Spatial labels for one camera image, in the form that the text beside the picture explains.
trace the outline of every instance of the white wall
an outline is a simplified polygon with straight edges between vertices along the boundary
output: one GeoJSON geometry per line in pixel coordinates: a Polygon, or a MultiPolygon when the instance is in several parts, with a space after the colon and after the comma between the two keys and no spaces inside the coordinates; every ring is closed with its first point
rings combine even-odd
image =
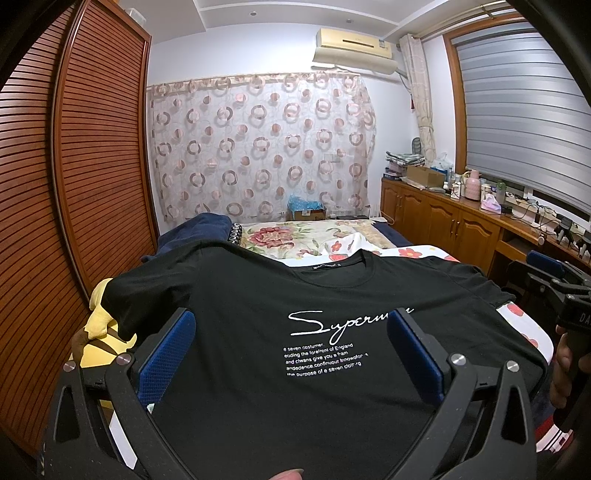
{"type": "MultiPolygon", "coordinates": [[[[318,29],[301,24],[231,25],[158,43],[150,51],[148,85],[235,74],[310,72],[318,29]]],[[[398,76],[392,78],[394,83],[364,77],[376,114],[374,153],[368,168],[374,214],[379,210],[384,152],[410,152],[411,140],[417,136],[410,95],[398,76]]]]}
{"type": "Polygon", "coordinates": [[[456,114],[453,103],[452,74],[447,61],[443,36],[423,43],[429,83],[431,84],[431,107],[433,108],[433,134],[437,155],[447,152],[456,159],[456,114]]]}

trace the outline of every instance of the stack of clothes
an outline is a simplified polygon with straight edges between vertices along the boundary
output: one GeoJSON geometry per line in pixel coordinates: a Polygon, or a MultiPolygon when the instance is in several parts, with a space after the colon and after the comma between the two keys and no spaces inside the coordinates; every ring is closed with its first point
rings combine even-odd
{"type": "Polygon", "coordinates": [[[406,176],[409,165],[423,165],[425,157],[414,153],[390,153],[386,152],[388,166],[385,169],[384,178],[399,180],[406,176]]]}

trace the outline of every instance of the black t-shirt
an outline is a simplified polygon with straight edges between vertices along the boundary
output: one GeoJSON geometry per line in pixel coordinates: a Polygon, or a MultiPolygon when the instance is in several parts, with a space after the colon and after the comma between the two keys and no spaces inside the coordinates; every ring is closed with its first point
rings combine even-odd
{"type": "MultiPolygon", "coordinates": [[[[290,268],[204,241],[107,285],[102,305],[123,339],[158,330],[177,307],[195,314],[196,339],[152,416],[200,480],[290,468],[307,480],[384,478],[433,414],[387,337],[398,307],[473,364],[516,360],[530,391],[545,375],[496,311],[512,297],[475,267],[365,251],[331,265],[290,268]]],[[[458,437],[465,445],[469,430],[458,437]]]]}

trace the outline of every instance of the plastic bag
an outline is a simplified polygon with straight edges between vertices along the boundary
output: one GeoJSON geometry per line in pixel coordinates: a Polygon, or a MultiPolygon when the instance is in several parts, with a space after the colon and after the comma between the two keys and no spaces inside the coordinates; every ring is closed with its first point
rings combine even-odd
{"type": "Polygon", "coordinates": [[[324,206],[320,202],[310,202],[293,194],[290,195],[287,201],[287,208],[291,210],[292,215],[294,212],[303,210],[324,210],[324,206]]]}
{"type": "Polygon", "coordinates": [[[455,166],[455,162],[448,158],[447,152],[440,153],[435,160],[431,163],[431,167],[435,167],[438,170],[446,171],[448,168],[455,166]]]}
{"type": "Polygon", "coordinates": [[[480,208],[493,213],[501,212],[501,205],[499,205],[499,203],[496,201],[495,196],[492,193],[486,194],[486,196],[480,203],[480,208]]]}

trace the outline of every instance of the circle pattern curtain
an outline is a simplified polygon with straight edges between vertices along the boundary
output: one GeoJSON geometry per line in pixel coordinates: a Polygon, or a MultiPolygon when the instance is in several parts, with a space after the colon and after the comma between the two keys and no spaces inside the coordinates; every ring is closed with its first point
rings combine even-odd
{"type": "Polygon", "coordinates": [[[359,75],[186,80],[147,95],[148,158],[169,227],[202,212],[284,220],[291,194],[366,213],[375,114],[359,75]]]}

